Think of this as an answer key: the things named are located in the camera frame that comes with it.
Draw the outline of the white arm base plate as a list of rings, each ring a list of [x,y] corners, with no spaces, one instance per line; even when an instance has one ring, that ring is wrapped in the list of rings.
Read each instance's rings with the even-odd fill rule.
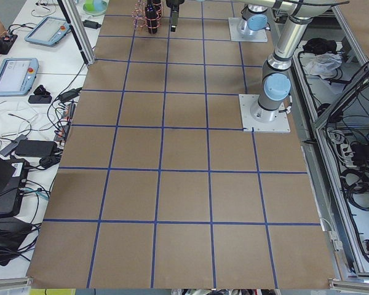
[[[231,41],[234,42],[267,42],[265,15],[254,15],[248,20],[228,18]]]
[[[248,133],[290,133],[284,104],[278,110],[266,111],[258,104],[259,95],[240,94],[242,129]]]

